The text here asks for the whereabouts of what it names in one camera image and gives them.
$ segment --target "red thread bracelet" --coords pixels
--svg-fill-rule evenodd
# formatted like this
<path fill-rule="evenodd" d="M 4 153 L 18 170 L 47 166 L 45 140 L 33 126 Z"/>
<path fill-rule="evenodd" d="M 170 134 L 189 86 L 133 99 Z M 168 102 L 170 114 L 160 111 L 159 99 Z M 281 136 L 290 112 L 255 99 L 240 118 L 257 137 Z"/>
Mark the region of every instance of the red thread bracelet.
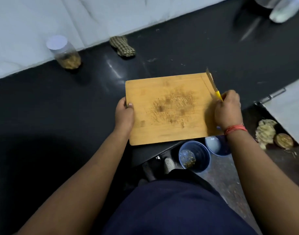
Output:
<path fill-rule="evenodd" d="M 229 126 L 226 130 L 225 130 L 225 135 L 233 132 L 233 131 L 236 131 L 236 130 L 244 130 L 247 132 L 247 129 L 244 127 L 243 124 L 238 124 L 238 125 L 233 125 L 233 126 Z"/>

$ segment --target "person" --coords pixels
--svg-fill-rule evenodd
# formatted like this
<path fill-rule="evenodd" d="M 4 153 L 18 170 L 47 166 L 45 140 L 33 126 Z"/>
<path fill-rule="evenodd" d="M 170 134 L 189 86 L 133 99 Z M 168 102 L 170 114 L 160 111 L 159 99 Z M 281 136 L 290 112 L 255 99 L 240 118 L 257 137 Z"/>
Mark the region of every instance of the person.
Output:
<path fill-rule="evenodd" d="M 222 98 L 224 101 L 216 106 L 215 120 L 226 131 L 241 125 L 243 119 L 239 95 L 230 90 Z M 133 124 L 133 106 L 128 103 L 126 107 L 122 98 L 116 107 L 113 132 L 18 235 L 88 234 L 101 211 Z M 247 131 L 233 130 L 226 137 L 246 199 L 263 231 L 299 235 L 299 187 Z M 181 171 L 182 180 L 156 180 L 135 188 L 113 213 L 102 234 L 256 234 L 209 184 L 190 183 L 190 172 Z"/>

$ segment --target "white jar lid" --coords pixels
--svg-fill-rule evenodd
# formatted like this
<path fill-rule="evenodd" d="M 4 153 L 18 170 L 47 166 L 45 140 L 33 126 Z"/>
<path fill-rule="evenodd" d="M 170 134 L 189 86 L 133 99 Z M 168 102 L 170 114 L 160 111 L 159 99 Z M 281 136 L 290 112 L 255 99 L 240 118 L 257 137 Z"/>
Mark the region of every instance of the white jar lid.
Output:
<path fill-rule="evenodd" d="M 68 39 L 65 36 L 54 35 L 46 41 L 46 46 L 50 50 L 59 50 L 65 47 L 67 43 L 68 43 Z"/>

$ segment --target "yellow knife handle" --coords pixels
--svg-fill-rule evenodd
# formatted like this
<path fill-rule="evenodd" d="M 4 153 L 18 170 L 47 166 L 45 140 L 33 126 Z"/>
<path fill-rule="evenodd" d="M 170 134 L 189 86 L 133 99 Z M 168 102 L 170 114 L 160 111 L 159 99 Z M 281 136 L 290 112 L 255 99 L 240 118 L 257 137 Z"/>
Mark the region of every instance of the yellow knife handle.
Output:
<path fill-rule="evenodd" d="M 219 99 L 221 99 L 221 100 L 223 101 L 223 99 L 222 99 L 222 97 L 221 97 L 221 95 L 220 95 L 220 92 L 219 92 L 219 91 L 216 91 L 216 92 L 215 92 L 215 94 L 216 94 L 216 96 L 217 96 Z"/>

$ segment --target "black countertop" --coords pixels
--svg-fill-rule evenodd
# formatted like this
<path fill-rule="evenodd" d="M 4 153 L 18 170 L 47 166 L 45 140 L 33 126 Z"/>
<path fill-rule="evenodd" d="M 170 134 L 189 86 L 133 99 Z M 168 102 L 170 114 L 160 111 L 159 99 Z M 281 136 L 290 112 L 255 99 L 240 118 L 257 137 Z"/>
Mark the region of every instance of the black countertop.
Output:
<path fill-rule="evenodd" d="M 51 61 L 0 79 L 0 234 L 15 232 L 98 149 L 114 128 L 125 81 L 209 67 L 218 89 L 235 89 L 246 108 L 298 79 L 299 13 L 281 25 L 263 20 L 240 42 L 255 18 L 243 2 L 227 0 L 128 35 L 132 59 L 103 43 L 81 51 L 75 75 Z M 130 164 L 177 143 L 128 146 Z"/>

